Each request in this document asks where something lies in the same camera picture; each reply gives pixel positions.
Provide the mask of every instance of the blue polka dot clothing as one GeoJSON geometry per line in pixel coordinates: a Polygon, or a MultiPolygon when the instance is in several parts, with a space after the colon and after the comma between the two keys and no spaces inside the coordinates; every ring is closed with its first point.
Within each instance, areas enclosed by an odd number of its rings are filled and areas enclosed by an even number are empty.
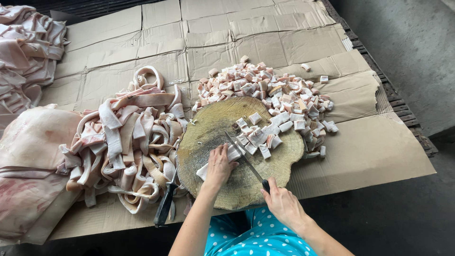
{"type": "Polygon", "coordinates": [[[226,215],[210,220],[204,256],[316,256],[313,249],[281,224],[268,207],[246,210],[251,229],[239,234],[226,215]]]}

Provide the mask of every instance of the wooden chopping block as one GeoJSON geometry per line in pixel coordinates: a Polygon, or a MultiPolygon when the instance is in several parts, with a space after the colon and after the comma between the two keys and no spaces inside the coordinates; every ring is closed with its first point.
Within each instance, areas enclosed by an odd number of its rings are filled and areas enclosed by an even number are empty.
{"type": "MultiPolygon", "coordinates": [[[[194,197],[197,197],[203,184],[196,171],[207,163],[210,150],[228,141],[224,130],[235,139],[241,133],[235,121],[243,117],[248,126],[252,126],[248,116],[255,112],[263,118],[257,124],[259,127],[270,124],[269,119],[272,116],[267,108],[253,97],[235,97],[214,102],[199,110],[193,117],[193,120],[197,121],[195,125],[188,124],[178,146],[176,161],[179,180],[194,197]]],[[[302,136],[292,128],[279,136],[283,143],[276,149],[270,149],[270,158],[264,160],[258,149],[249,161],[263,179],[273,176],[279,187],[285,187],[291,175],[292,163],[303,156],[304,145],[302,136]]],[[[260,192],[261,182],[248,166],[242,164],[241,159],[239,163],[227,184],[221,188],[215,208],[240,210],[249,205],[264,203],[260,192]]]]}

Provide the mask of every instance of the woman's left hand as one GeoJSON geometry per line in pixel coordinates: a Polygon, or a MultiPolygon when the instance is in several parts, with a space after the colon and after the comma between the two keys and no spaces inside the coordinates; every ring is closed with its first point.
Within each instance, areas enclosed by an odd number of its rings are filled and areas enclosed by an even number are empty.
{"type": "Polygon", "coordinates": [[[210,151],[207,177],[204,184],[210,184],[219,190],[228,181],[232,170],[238,165],[238,162],[229,163],[227,143],[219,145],[216,149],[210,151]]]}

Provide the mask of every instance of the woman's right hand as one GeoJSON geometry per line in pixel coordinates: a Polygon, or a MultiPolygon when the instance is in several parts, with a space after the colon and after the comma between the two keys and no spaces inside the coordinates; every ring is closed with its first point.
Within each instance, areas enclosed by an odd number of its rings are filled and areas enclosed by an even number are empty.
{"type": "Polygon", "coordinates": [[[274,177],[268,178],[268,184],[270,185],[270,194],[264,189],[261,189],[261,193],[268,209],[281,223],[297,233],[301,226],[312,221],[291,191],[277,187],[274,177]]]}

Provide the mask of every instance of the concrete wall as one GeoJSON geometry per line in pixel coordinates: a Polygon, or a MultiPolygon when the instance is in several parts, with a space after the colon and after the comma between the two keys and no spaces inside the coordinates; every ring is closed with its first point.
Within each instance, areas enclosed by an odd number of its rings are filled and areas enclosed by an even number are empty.
{"type": "Polygon", "coordinates": [[[455,128],[455,12],[440,0],[330,1],[424,133],[455,128]]]}

